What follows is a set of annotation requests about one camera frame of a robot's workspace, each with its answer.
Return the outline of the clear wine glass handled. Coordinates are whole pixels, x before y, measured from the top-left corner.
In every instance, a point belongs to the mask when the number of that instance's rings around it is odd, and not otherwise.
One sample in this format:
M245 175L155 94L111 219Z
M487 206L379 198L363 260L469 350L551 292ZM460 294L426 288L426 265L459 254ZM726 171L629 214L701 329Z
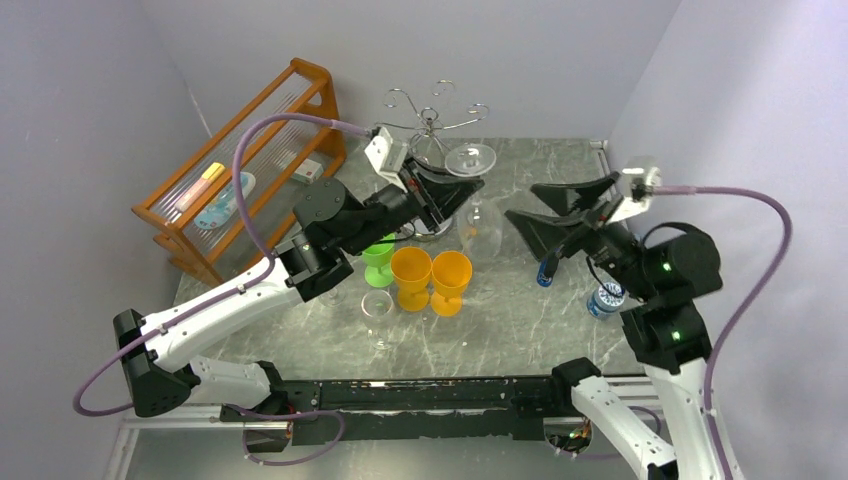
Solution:
M465 143L445 157L446 169L459 177L482 177L493 169L497 154L481 143ZM493 260L501 250L503 217L497 205L475 193L455 215L463 251L473 262Z

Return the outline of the orange goblet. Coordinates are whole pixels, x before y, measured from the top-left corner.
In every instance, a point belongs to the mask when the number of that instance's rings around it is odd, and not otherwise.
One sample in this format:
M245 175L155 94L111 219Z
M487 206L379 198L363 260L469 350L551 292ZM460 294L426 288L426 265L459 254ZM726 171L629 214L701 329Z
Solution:
M423 310L429 303L432 260L418 247L398 249L390 261L390 269L397 286L399 306L408 312Z
M445 251L433 259L431 307L437 315L450 317L461 310L472 274L471 261L459 251Z

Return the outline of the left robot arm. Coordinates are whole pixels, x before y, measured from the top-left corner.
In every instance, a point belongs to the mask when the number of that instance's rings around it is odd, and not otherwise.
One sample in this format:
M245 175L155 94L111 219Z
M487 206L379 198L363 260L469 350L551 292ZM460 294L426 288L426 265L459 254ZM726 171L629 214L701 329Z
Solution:
M309 186L294 214L301 226L254 266L195 299L147 316L129 309L113 320L121 366L141 418L186 403L235 404L262 420L286 405L269 363L210 363L203 351L276 307L307 303L352 275L348 260L415 219L435 226L484 181L407 157L395 179L358 200L334 177Z

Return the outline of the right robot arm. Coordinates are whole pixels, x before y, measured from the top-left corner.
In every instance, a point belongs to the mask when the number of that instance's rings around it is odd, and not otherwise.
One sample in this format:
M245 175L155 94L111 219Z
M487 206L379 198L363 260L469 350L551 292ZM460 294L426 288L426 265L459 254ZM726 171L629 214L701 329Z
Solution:
M713 354L695 300L721 289L721 260L712 238L677 223L677 236L654 246L623 221L648 210L661 192L657 168L627 169L626 195L610 195L617 173L577 184L536 184L549 215L509 210L506 217L547 273L584 254L637 301L622 329L663 410L670 441L648 428L588 359L552 372L549 399L561 414L578 413L600 430L641 479L733 479L739 465L705 383Z

